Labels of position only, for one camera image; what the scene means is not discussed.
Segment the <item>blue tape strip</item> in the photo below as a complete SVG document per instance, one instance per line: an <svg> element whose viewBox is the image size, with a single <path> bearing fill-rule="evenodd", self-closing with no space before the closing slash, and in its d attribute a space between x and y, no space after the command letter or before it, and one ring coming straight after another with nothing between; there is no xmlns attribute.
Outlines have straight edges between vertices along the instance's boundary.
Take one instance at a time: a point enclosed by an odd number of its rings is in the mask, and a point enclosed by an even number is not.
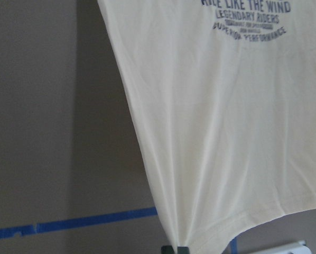
<svg viewBox="0 0 316 254"><path fill-rule="evenodd" d="M81 228L83 226L92 226L117 221L132 220L155 215L157 215L156 208L150 207L120 213L83 217L79 219L39 223L36 225L36 227L34 227L33 225L17 226L13 228L0 229L0 239L11 238L16 234L20 234L21 236L40 234L59 230Z"/></svg>
<svg viewBox="0 0 316 254"><path fill-rule="evenodd" d="M230 248L231 254L238 254L238 241L236 237L230 242Z"/></svg>

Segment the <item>gray surface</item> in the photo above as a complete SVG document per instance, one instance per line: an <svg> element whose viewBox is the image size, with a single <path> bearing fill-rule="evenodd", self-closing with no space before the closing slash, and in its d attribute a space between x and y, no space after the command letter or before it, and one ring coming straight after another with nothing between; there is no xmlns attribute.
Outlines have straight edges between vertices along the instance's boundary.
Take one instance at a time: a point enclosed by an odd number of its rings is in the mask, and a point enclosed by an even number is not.
<svg viewBox="0 0 316 254"><path fill-rule="evenodd" d="M0 228L153 206L96 1L0 0ZM316 210L238 237L306 239ZM0 253L160 253L156 216L0 240Z"/></svg>

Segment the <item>wrinkled fabric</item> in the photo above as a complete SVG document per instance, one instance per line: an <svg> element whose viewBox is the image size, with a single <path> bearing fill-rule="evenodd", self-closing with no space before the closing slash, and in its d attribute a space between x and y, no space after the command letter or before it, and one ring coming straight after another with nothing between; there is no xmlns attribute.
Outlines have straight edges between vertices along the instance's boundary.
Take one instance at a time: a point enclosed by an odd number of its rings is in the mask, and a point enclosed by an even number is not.
<svg viewBox="0 0 316 254"><path fill-rule="evenodd" d="M98 3L175 249L316 208L316 0Z"/></svg>

